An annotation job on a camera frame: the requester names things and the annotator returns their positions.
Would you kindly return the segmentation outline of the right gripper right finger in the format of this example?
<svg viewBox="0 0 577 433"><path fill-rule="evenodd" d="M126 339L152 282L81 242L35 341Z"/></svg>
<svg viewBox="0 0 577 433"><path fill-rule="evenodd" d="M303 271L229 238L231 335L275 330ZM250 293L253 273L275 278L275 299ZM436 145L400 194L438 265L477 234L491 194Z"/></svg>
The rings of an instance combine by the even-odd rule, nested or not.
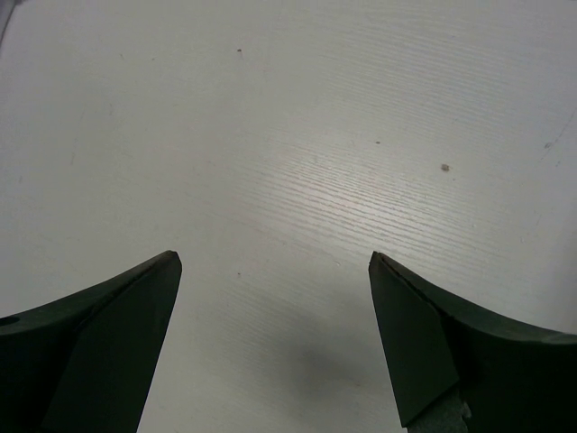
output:
<svg viewBox="0 0 577 433"><path fill-rule="evenodd" d="M502 316L383 253L369 276L407 431L575 431L575 335Z"/></svg>

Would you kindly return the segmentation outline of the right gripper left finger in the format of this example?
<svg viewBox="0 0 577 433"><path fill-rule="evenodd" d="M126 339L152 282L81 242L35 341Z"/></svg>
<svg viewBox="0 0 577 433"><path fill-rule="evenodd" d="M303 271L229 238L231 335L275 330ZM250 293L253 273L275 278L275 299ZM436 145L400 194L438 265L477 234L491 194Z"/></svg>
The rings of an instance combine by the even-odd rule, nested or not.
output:
<svg viewBox="0 0 577 433"><path fill-rule="evenodd" d="M135 432L176 302L173 251L1 320L3 432Z"/></svg>

